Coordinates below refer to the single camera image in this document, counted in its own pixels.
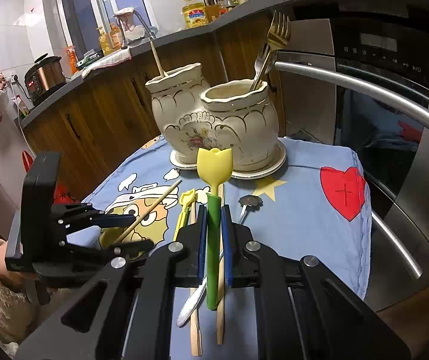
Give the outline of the person's left hand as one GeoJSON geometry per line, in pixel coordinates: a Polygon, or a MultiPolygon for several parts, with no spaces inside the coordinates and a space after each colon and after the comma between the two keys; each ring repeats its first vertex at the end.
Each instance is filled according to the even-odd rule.
{"type": "Polygon", "coordinates": [[[21,287],[24,280],[36,281],[38,277],[33,273],[9,271],[5,264],[5,255],[7,249],[7,242],[3,241],[0,245],[0,281],[5,286],[21,287]]]}

